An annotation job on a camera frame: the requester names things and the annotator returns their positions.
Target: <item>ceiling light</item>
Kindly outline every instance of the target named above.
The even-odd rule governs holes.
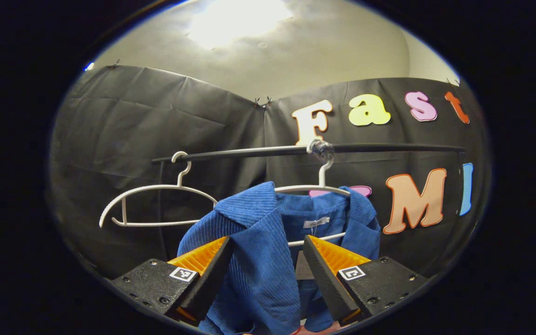
[[[206,49],[260,36],[292,17],[281,0],[217,0],[192,21],[189,38]]]

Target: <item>black fabric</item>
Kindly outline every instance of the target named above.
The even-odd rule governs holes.
[[[444,98],[459,98],[470,123],[457,117]],[[437,111],[434,121],[417,121],[404,98],[422,92]],[[380,97],[391,114],[383,125],[353,125],[349,100],[361,94]],[[190,227],[126,228],[111,222],[121,217],[115,206],[103,228],[98,218],[117,195],[143,185],[157,184],[159,165],[151,159],[171,157],[176,151],[291,146],[298,141],[297,121],[291,113],[328,100],[328,128],[316,130],[332,144],[361,142],[421,143],[463,146],[466,154],[436,152],[337,154],[326,172],[326,184],[366,185],[381,227],[389,222],[393,203],[386,180],[410,174],[419,191],[431,170],[447,171],[444,219],[430,227],[407,227],[382,235],[381,252],[403,265],[432,276],[455,255],[475,227],[489,184],[489,152],[480,107],[468,89],[428,79],[386,78],[356,80],[319,87],[275,99],[269,106],[180,74],[132,66],[106,67],[87,73],[68,93],[53,132],[51,178],[59,227],[82,256],[104,276],[118,276],[151,257],[172,259]],[[464,163],[474,164],[472,208],[459,216]],[[311,155],[255,157],[196,161],[183,184],[220,200],[264,181],[277,187],[317,184],[321,163]],[[163,184],[175,184],[185,163],[167,162]],[[162,221],[201,218],[212,209],[210,201],[185,191],[161,191]],[[158,222],[158,192],[127,198],[132,222]]]
[[[156,184],[151,159],[176,151],[196,153],[263,146],[262,114],[244,98],[198,80],[150,68],[102,68],[77,82],[62,104],[50,159],[59,227],[104,276],[115,277],[156,257],[171,259],[188,226],[124,228],[121,206],[98,219],[105,206],[129,189]],[[175,184],[185,163],[167,164],[162,182]],[[216,199],[263,180],[262,159],[193,165],[184,185]],[[158,222],[157,191],[127,198],[132,222]],[[185,191],[162,191],[164,221],[197,219],[212,203]]]

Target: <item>letter s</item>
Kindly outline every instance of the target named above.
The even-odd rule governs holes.
[[[429,104],[427,95],[421,92],[407,93],[404,101],[411,107],[411,114],[417,121],[433,121],[438,117],[438,112]]]

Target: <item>black metal rod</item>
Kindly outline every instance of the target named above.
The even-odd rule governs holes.
[[[449,151],[464,152],[463,147],[434,146],[430,144],[411,143],[363,143],[363,144],[333,144],[335,153],[377,153],[384,151]],[[274,155],[307,154],[305,146],[266,147],[238,150],[213,151],[209,153],[181,155],[177,161],[209,161],[223,158],[268,157]],[[153,159],[153,163],[170,161],[172,157]]]

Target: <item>shirt label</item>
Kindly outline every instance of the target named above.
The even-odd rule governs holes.
[[[313,279],[313,273],[309,268],[307,259],[303,256],[303,250],[297,255],[297,266],[295,268],[295,279],[297,280],[311,280]]]
[[[306,222],[304,222],[303,227],[304,228],[315,228],[315,227],[320,226],[320,225],[325,225],[328,222],[330,222],[330,218],[326,216],[326,217],[321,218],[319,220],[306,221]]]

